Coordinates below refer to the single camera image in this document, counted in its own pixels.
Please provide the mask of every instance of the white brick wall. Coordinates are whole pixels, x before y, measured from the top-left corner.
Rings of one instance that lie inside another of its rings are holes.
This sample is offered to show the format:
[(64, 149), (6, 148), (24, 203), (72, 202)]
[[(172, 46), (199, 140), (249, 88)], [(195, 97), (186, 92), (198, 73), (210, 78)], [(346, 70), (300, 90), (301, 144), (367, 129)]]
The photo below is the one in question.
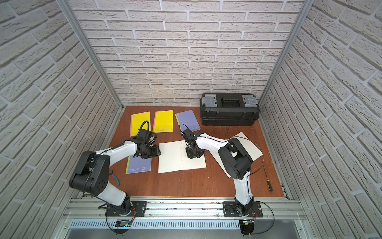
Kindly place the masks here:
[(261, 108), (317, 238), (382, 236), (381, 0), (316, 0)]
[[(260, 96), (303, 2), (70, 3), (123, 104), (197, 106), (182, 94)], [(169, 100), (158, 101), (155, 93)]]
[(56, 1), (2, 1), (0, 55), (0, 238), (50, 238), (118, 108)]

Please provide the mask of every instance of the yellow notebook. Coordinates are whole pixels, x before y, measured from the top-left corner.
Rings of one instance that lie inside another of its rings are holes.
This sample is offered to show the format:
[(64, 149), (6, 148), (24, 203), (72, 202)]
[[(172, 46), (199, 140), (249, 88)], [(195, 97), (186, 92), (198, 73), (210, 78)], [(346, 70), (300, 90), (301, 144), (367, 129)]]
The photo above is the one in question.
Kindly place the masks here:
[[(148, 121), (150, 124), (150, 112), (144, 112), (139, 114), (132, 114), (130, 120), (130, 136), (138, 134), (138, 130), (141, 127), (142, 123)], [(142, 127), (143, 129), (147, 128), (147, 123)]]
[(173, 110), (155, 112), (154, 125), (152, 126), (152, 131), (154, 133), (172, 132), (173, 120)]

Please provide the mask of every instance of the ventilation grille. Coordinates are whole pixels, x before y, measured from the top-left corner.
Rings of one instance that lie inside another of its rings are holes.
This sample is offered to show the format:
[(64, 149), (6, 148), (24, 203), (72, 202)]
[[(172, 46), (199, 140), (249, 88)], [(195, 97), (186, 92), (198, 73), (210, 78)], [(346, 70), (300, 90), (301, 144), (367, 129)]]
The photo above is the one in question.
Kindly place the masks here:
[[(109, 226), (115, 227), (117, 219), (108, 219)], [(73, 219), (71, 229), (108, 229), (105, 219)], [(239, 221), (234, 219), (175, 220), (175, 219), (135, 219), (129, 229), (219, 229), (238, 230)]]

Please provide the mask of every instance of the wooden table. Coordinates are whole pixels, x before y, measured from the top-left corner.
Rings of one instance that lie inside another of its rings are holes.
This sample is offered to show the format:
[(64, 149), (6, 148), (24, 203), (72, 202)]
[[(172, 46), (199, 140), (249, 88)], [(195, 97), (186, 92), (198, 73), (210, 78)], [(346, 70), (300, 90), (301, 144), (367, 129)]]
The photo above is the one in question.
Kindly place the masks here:
[[(258, 121), (253, 126), (204, 126), (201, 124), (199, 107), (162, 107), (162, 106), (127, 106), (113, 136), (110, 146), (118, 145), (123, 139), (130, 138), (130, 118), (132, 114), (150, 111), (151, 126), (155, 111), (174, 110), (174, 113), (192, 109), (199, 122), (201, 131), (222, 139), (228, 139), (241, 131), (252, 141), (258, 143), (264, 152), (264, 165), (273, 191), (268, 190), (264, 170), (250, 176), (251, 190), (254, 197), (284, 197), (268, 147)], [(158, 133), (155, 144), (183, 140), (174, 117), (173, 132)], [(158, 157), (152, 158), (151, 171), (126, 174), (127, 158), (114, 164), (111, 169), (120, 181), (120, 190), (131, 196), (158, 197), (234, 197), (233, 179), (228, 178), (214, 157), (206, 151), (206, 168), (182, 170), (158, 174)], [(252, 172), (261, 166), (262, 158), (252, 164)], [(117, 186), (113, 177), (109, 181)]]

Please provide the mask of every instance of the white sheet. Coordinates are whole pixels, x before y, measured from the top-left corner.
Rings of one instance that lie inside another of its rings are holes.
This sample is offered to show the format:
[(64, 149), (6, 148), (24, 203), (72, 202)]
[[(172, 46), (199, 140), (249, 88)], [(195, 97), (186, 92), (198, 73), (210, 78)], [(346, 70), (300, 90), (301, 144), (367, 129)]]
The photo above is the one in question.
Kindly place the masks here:
[[(245, 136), (245, 134), (243, 132), (240, 132), (238, 133), (237, 135), (235, 136), (239, 136), (239, 137), (243, 137), (243, 138), (248, 138), (247, 136)], [(262, 155), (262, 152), (256, 147), (256, 145), (254, 145), (251, 141), (249, 140), (245, 140), (243, 138), (237, 138), (240, 143), (243, 145), (243, 147), (245, 148), (245, 150), (248, 152), (248, 154), (251, 156), (252, 158), (252, 161), (255, 161), (256, 159), (258, 159), (261, 155)], [(212, 156), (215, 158), (215, 160), (218, 162), (218, 164), (220, 165), (220, 167), (223, 169), (223, 171), (225, 172), (225, 174), (227, 175), (227, 177), (231, 177), (227, 171), (225, 170), (224, 168), (224, 165), (223, 165), (223, 162), (222, 162), (222, 159), (220, 158), (219, 154), (217, 153), (211, 153)]]
[(160, 143), (159, 149), (161, 155), (159, 156), (158, 173), (206, 167), (204, 155), (193, 159), (187, 157), (186, 142), (184, 140)]

